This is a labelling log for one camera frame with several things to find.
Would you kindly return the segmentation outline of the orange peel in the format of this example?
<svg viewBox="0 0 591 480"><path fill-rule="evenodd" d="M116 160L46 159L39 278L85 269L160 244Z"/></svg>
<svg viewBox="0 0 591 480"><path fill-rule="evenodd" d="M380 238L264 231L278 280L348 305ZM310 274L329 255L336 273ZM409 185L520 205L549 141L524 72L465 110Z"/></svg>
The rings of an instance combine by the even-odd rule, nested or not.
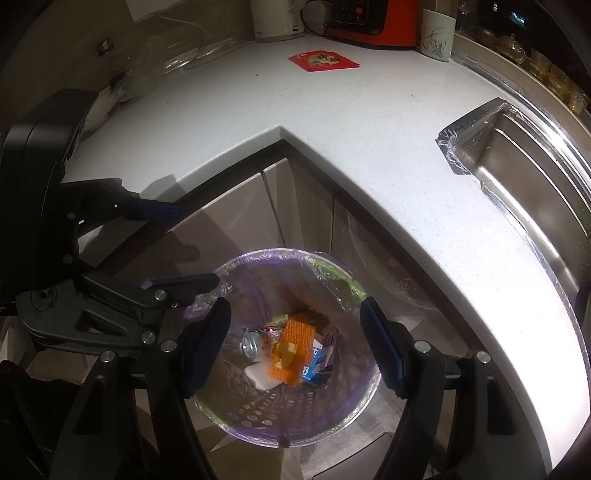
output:
<svg viewBox="0 0 591 480"><path fill-rule="evenodd" d="M280 340L271 349L271 364L279 369L290 368L297 356L297 345L288 341Z"/></svg>

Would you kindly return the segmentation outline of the orange foam fruit net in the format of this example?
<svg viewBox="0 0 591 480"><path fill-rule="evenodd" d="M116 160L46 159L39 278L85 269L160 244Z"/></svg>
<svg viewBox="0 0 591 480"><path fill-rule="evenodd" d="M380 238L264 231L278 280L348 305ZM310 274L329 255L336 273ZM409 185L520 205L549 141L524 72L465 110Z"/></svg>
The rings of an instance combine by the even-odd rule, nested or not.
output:
<svg viewBox="0 0 591 480"><path fill-rule="evenodd" d="M307 312L290 315L280 340L273 344L267 375L287 386L301 383L304 368L314 359L315 325Z"/></svg>

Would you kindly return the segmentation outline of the crushed metal can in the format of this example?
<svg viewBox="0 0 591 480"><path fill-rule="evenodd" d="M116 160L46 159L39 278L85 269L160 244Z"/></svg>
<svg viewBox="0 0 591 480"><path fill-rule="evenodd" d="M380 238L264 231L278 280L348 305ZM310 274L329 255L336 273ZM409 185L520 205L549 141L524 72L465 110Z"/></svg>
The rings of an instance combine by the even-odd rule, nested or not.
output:
<svg viewBox="0 0 591 480"><path fill-rule="evenodd" d="M256 362L263 358L263 331L260 329L245 329L240 340L242 353L250 361Z"/></svg>

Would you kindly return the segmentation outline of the round bin purple liner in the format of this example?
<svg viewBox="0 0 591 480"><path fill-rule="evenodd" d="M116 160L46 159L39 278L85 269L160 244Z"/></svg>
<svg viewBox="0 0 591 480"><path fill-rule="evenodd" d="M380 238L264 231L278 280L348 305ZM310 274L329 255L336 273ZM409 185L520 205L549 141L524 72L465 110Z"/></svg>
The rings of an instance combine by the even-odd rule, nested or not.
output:
<svg viewBox="0 0 591 480"><path fill-rule="evenodd" d="M221 282L187 311L204 319L218 299L230 326L204 387L204 416L240 440L270 448L315 444L346 428L381 374L363 337L366 290L331 257L271 248L216 271Z"/></svg>

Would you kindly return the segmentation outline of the green white snack bag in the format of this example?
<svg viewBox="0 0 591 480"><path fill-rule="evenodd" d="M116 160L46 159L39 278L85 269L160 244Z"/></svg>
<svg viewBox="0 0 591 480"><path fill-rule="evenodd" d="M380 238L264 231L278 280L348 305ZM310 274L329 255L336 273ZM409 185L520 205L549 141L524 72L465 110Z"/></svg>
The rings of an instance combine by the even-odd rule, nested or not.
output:
<svg viewBox="0 0 591 480"><path fill-rule="evenodd" d="M276 316L273 316L273 318L270 319L270 322L267 323L266 326L270 328L283 329L284 327L286 327L287 321L293 317L293 312L278 314Z"/></svg>

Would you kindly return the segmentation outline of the grey cabinet doors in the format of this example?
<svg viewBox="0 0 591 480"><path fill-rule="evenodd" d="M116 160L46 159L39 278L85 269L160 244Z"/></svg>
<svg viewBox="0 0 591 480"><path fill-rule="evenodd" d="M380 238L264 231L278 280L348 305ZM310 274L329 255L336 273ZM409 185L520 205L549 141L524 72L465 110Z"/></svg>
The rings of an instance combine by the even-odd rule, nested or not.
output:
<svg viewBox="0 0 591 480"><path fill-rule="evenodd" d="M181 221L114 220L83 247L84 259L129 283L175 272L209 272L270 247L328 254L351 272L387 317L441 352L485 364L481 342L455 301L363 206L281 141L195 189L172 186ZM444 395L436 466L460 479L543 479L544 450L506 380Z"/></svg>

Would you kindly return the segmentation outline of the white blue alcohol wipe packet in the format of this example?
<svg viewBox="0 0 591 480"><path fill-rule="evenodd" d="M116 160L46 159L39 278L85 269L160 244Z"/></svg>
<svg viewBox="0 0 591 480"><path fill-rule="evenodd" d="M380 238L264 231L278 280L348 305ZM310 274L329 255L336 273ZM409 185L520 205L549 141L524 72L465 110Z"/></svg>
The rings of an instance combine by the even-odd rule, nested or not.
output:
<svg viewBox="0 0 591 480"><path fill-rule="evenodd" d="M305 384L322 386L332 376L332 363L335 357L335 336L325 335L321 339L315 339L312 343L311 362L304 366L301 372L301 381Z"/></svg>

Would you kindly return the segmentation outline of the clear plastic bag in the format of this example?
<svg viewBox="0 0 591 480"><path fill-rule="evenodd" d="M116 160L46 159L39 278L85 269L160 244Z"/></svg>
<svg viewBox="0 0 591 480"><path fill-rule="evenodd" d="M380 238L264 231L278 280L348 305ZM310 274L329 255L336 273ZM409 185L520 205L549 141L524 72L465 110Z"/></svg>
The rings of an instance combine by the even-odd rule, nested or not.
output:
<svg viewBox="0 0 591 480"><path fill-rule="evenodd" d="M112 80L117 102L149 94L163 81L164 66L164 44L155 37L115 50Z"/></svg>

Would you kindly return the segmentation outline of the red snack wrapper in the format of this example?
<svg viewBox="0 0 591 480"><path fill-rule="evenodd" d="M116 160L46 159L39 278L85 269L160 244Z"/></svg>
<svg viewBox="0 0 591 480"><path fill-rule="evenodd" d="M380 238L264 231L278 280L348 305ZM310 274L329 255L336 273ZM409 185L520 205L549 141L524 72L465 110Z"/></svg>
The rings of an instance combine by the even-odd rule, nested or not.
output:
<svg viewBox="0 0 591 480"><path fill-rule="evenodd" d="M360 67L359 63L339 53L325 50L295 54L288 57L287 60L308 73L356 69Z"/></svg>

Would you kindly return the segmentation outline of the white electric kettle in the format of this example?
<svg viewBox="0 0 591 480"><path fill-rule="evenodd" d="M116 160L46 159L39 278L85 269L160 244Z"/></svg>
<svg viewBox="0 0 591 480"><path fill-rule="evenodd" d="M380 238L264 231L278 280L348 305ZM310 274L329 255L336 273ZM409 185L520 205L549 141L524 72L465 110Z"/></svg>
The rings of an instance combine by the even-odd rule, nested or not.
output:
<svg viewBox="0 0 591 480"><path fill-rule="evenodd" d="M301 0L250 0L254 36L257 42L290 40L304 35Z"/></svg>

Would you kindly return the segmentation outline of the stainless steel sink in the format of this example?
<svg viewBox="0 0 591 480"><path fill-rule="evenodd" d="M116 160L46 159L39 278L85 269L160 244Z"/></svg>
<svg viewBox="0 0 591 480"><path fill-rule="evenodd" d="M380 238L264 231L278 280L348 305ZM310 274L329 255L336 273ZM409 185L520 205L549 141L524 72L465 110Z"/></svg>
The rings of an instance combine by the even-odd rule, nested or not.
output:
<svg viewBox="0 0 591 480"><path fill-rule="evenodd" d="M590 178L559 141L501 98L464 115L437 138L452 171L474 176L519 222L574 299L590 284Z"/></svg>

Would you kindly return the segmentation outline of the red black rice cooker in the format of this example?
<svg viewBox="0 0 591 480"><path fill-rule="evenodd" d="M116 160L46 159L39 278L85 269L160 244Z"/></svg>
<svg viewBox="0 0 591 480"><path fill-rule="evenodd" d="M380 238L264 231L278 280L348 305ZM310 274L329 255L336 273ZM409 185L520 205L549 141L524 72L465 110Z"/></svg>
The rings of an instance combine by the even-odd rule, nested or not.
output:
<svg viewBox="0 0 591 480"><path fill-rule="evenodd" d="M420 14L417 0L334 1L325 35L373 49L415 49Z"/></svg>

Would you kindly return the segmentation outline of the white ceramic utensil cup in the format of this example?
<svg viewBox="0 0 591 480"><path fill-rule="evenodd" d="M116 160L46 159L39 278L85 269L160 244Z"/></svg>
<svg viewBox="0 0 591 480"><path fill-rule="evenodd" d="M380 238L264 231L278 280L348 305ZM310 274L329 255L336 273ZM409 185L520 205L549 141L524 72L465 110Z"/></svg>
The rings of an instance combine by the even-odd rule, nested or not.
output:
<svg viewBox="0 0 591 480"><path fill-rule="evenodd" d="M432 59L449 62L455 38L456 19L424 9L422 13L420 52Z"/></svg>

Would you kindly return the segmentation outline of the glass teapot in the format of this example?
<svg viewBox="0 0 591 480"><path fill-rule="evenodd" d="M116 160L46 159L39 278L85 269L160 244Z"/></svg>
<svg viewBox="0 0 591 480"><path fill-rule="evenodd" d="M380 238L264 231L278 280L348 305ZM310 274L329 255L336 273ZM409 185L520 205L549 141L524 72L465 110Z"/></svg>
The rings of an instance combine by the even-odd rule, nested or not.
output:
<svg viewBox="0 0 591 480"><path fill-rule="evenodd" d="M503 35L496 42L496 51L517 65L522 65L527 55L513 34Z"/></svg>

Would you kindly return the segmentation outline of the white wall outlet box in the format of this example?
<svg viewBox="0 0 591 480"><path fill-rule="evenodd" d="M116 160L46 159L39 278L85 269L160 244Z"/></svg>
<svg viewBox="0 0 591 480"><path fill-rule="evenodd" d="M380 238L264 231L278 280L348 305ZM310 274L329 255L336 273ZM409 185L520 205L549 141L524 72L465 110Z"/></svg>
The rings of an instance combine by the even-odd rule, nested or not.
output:
<svg viewBox="0 0 591 480"><path fill-rule="evenodd" d="M179 3L181 0L125 0L131 18L138 22L154 13L161 12Z"/></svg>

